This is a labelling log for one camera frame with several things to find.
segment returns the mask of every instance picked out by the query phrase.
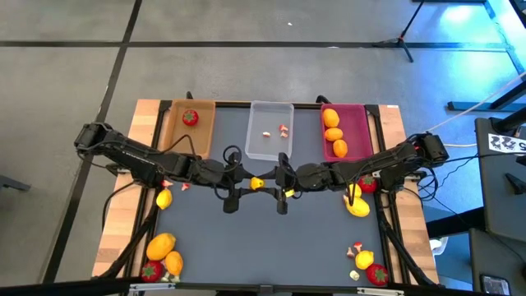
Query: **pink tray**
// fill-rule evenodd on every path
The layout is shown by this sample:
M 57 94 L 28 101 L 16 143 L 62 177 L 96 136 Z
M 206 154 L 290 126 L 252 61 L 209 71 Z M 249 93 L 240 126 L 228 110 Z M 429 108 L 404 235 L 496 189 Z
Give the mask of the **pink tray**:
M 333 109 L 339 116 L 338 128 L 344 132 L 344 140 L 347 143 L 347 156 L 336 157 L 332 151 L 331 141 L 325 139 L 327 127 L 323 124 L 323 110 Z M 360 104 L 323 104 L 321 106 L 321 140 L 323 141 L 323 155 L 327 161 L 360 160 L 372 155 L 371 136 L 365 108 Z

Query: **wooden table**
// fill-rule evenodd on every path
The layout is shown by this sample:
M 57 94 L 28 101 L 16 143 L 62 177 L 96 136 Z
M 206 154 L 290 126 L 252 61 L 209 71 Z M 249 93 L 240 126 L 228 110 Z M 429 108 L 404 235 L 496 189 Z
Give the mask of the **wooden table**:
M 150 145 L 154 135 L 155 122 L 157 121 L 157 114 L 159 112 L 160 100 L 158 99 L 140 99 L 137 102 L 136 110 L 131 121 L 130 131 L 128 136 L 143 144 Z M 400 110 L 396 105 L 380 105 L 381 126 L 384 132 L 385 146 L 387 149 L 396 146 L 401 141 L 405 140 L 404 125 Z M 374 152 L 379 152 L 378 140 L 376 138 L 376 129 L 374 118 L 369 116 L 369 126 L 371 129 L 371 143 Z M 165 125 L 161 129 L 161 137 L 159 139 L 159 149 L 162 150 L 161 143 L 164 143 Z M 121 175 L 117 178 L 115 189 L 129 183 L 131 181 L 129 175 Z M 418 191 L 416 183 L 406 181 L 405 187 Z M 106 225 L 100 239 L 99 250 L 95 259 L 95 266 L 93 268 L 93 275 L 100 275 L 105 272 L 111 263 L 117 259 L 118 255 L 130 241 L 132 236 L 132 228 L 134 219 L 136 217 L 137 205 L 141 188 L 138 186 L 131 186 L 127 190 L 117 194 L 113 199 L 108 209 L 108 216 Z M 388 204 L 386 196 L 382 197 L 385 205 Z M 148 201 L 146 202 L 145 212 L 150 209 L 149 206 L 153 201 L 153 191 L 150 191 Z M 427 236 L 426 221 L 422 212 L 422 205 L 418 198 L 409 192 L 402 191 L 397 193 L 396 205 L 399 214 L 400 228 L 402 229 L 402 237 L 404 246 L 411 254 L 415 262 L 426 273 L 426 275 L 438 283 L 438 275 L 436 273 L 435 261 L 429 247 L 429 237 Z M 390 221 L 389 211 L 386 212 L 387 218 Z M 132 268 L 132 274 L 138 275 L 141 264 L 141 255 L 144 250 L 144 242 L 142 242 L 136 251 L 136 258 Z M 393 278 L 397 283 L 402 282 L 402 276 L 399 268 L 399 258 L 395 248 L 390 243 L 390 256 L 393 265 Z

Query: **sticker label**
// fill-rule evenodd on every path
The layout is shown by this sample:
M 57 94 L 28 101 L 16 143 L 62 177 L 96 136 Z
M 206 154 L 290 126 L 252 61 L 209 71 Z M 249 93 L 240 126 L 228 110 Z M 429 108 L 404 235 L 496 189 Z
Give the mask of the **sticker label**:
M 487 134 L 490 150 L 503 153 L 524 153 L 526 152 L 526 140 L 514 138 L 512 136 Z

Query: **red tomato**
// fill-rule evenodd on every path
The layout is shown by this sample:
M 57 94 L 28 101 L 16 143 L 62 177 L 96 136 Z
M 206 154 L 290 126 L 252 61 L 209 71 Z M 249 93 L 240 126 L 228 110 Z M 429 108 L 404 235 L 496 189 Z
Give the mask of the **red tomato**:
M 363 193 L 373 193 L 376 190 L 376 179 L 369 175 L 361 176 L 358 180 L 358 186 Z
M 182 114 L 182 121 L 184 124 L 188 126 L 196 125 L 197 121 L 199 120 L 199 115 L 197 114 L 197 111 L 188 109 Z
M 159 261 L 148 261 L 141 270 L 141 278 L 145 283 L 156 283 L 163 276 L 163 265 Z
M 380 264 L 371 264 L 365 270 L 365 276 L 373 285 L 382 286 L 386 285 L 389 281 L 389 276 L 387 275 L 387 269 Z

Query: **concrete floor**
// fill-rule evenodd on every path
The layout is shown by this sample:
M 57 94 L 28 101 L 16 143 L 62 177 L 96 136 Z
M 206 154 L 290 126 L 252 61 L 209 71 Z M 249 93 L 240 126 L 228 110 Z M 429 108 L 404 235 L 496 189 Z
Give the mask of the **concrete floor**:
M 121 40 L 133 3 L 0 0 L 0 40 Z M 524 28 L 514 26 L 507 1 L 491 4 L 526 65 Z M 144 1 L 131 39 L 377 41 L 395 37 L 415 8 L 409 0 L 153 0 Z M 406 40 L 500 42 L 482 5 L 457 4 L 426 4 Z M 117 51 L 0 48 L 0 173 L 33 186 L 1 192 L 1 286 L 39 281 L 80 162 L 72 142 L 95 118 Z M 137 99 L 187 90 L 217 100 L 312 102 L 323 94 L 398 104 L 409 134 L 452 116 L 447 101 L 479 101 L 517 75 L 504 52 L 412 52 L 415 63 L 399 49 L 129 49 L 107 122 L 126 133 Z M 472 113 L 437 132 L 447 143 L 474 143 L 473 120 L 488 116 Z M 455 166 L 437 170 L 439 178 Z M 89 278 L 113 185 L 111 174 L 91 170 L 58 280 Z M 448 178 L 438 197 L 456 211 L 480 206 L 477 161 Z

